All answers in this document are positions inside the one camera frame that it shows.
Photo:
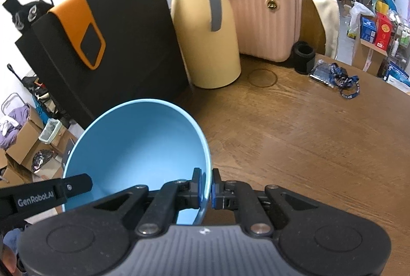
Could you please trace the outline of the large blue bowl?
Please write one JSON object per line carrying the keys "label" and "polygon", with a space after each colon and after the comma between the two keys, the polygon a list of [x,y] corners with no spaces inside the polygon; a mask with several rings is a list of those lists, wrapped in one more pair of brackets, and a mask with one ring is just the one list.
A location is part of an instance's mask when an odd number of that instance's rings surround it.
{"label": "large blue bowl", "polygon": [[93,188],[63,205],[75,209],[145,184],[150,190],[175,180],[190,180],[201,170],[199,209],[180,211],[177,224],[199,225],[211,194],[209,144],[198,123],[182,108],[157,99],[118,105],[95,120],[75,143],[64,176],[86,173]]}

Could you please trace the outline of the cardboard boxes on floor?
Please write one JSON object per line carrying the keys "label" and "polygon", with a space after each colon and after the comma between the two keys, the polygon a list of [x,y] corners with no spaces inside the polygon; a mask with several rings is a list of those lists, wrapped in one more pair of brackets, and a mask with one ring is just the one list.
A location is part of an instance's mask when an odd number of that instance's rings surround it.
{"label": "cardboard boxes on floor", "polygon": [[63,155],[75,144],[76,137],[65,127],[45,143],[40,135],[45,126],[37,111],[29,105],[29,118],[7,150],[1,149],[1,187],[59,178],[63,175]]}

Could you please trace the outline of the purple cloth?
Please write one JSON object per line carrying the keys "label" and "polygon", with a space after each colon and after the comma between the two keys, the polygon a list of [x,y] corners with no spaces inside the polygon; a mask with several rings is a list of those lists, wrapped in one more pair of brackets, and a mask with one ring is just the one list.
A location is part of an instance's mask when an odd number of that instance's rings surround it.
{"label": "purple cloth", "polygon": [[29,118],[29,105],[15,108],[7,115],[1,115],[0,145],[7,150],[17,140],[17,135]]}

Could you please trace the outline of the black paper bag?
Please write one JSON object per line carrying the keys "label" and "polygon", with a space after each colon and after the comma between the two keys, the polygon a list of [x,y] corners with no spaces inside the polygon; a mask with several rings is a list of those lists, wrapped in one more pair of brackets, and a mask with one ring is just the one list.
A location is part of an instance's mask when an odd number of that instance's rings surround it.
{"label": "black paper bag", "polygon": [[81,127],[129,100],[174,100],[187,86],[167,0],[66,0],[16,43]]}

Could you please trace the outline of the clear plastic badge pouch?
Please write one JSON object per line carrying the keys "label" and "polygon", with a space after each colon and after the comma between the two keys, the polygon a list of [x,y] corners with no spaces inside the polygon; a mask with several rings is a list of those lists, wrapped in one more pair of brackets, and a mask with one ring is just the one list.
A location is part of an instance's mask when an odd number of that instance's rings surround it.
{"label": "clear plastic badge pouch", "polygon": [[327,87],[334,88],[336,85],[332,81],[331,65],[323,59],[317,60],[313,69],[309,73],[309,77]]}

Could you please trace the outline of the black cylindrical cup holder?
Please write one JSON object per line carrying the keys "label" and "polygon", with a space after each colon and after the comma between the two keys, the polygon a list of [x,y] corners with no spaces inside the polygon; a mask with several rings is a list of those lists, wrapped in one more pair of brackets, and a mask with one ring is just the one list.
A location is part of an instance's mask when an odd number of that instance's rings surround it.
{"label": "black cylindrical cup holder", "polygon": [[315,49],[307,42],[297,42],[292,49],[293,66],[296,72],[308,75],[315,65]]}

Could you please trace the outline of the black cap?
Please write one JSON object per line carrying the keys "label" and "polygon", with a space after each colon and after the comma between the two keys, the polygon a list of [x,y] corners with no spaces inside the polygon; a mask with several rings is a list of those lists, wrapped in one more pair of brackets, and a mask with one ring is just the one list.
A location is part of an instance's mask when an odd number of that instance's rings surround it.
{"label": "black cap", "polygon": [[2,5],[11,14],[15,28],[22,34],[53,7],[43,0],[32,1],[25,5],[18,0],[5,0]]}

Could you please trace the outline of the yellow thermos jug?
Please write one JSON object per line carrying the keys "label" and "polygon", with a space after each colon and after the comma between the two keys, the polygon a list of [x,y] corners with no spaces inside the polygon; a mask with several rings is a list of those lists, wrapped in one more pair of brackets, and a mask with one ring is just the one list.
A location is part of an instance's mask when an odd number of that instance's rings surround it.
{"label": "yellow thermos jug", "polygon": [[241,74],[229,0],[172,0],[171,16],[190,81],[219,89]]}

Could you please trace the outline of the wooden chair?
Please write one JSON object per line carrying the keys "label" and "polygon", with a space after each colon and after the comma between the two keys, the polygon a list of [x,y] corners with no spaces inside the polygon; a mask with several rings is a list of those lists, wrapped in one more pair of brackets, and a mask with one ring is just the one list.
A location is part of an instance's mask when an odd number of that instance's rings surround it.
{"label": "wooden chair", "polygon": [[307,42],[318,54],[325,54],[326,36],[312,0],[302,0],[300,41]]}

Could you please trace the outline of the pink suitcase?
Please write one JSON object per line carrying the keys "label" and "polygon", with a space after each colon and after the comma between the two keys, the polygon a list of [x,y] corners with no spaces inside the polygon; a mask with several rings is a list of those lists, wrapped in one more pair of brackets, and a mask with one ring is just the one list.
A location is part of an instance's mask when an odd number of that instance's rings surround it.
{"label": "pink suitcase", "polygon": [[229,0],[239,52],[284,62],[299,38],[302,0]]}

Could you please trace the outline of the cardboard box shelf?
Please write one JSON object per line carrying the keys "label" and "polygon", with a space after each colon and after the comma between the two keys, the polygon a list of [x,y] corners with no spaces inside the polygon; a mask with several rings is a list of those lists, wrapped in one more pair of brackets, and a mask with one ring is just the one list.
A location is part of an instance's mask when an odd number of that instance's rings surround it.
{"label": "cardboard box shelf", "polygon": [[353,67],[377,76],[380,66],[386,58],[386,51],[361,38],[356,38],[352,56]]}

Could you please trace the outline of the blue white package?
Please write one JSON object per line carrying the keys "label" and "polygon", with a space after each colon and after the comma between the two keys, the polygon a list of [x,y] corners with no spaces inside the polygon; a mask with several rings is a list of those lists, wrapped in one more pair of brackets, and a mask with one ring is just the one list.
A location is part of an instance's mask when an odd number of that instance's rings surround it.
{"label": "blue white package", "polygon": [[399,89],[407,95],[410,94],[409,76],[393,62],[388,63],[383,81],[394,86],[396,89]]}

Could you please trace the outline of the blue box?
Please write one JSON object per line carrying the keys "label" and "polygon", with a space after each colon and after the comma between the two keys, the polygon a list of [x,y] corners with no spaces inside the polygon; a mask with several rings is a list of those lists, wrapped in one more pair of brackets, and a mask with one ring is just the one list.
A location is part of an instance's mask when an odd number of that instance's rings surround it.
{"label": "blue box", "polygon": [[377,28],[375,22],[367,16],[361,16],[360,38],[373,44],[376,32]]}

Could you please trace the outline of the white plastic bag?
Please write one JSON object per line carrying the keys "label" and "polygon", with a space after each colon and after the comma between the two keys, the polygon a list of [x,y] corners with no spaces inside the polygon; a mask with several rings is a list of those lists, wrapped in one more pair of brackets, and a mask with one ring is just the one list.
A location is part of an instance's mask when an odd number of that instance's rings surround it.
{"label": "white plastic bag", "polygon": [[374,18],[375,14],[364,4],[356,1],[353,7],[350,9],[350,22],[347,29],[347,36],[349,38],[356,38],[362,16]]}

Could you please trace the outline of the red box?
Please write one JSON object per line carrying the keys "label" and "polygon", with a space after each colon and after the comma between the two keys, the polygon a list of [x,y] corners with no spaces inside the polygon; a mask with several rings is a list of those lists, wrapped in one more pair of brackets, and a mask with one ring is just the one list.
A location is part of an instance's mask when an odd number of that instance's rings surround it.
{"label": "red box", "polygon": [[375,46],[387,50],[392,32],[392,23],[387,15],[376,13],[376,29]]}

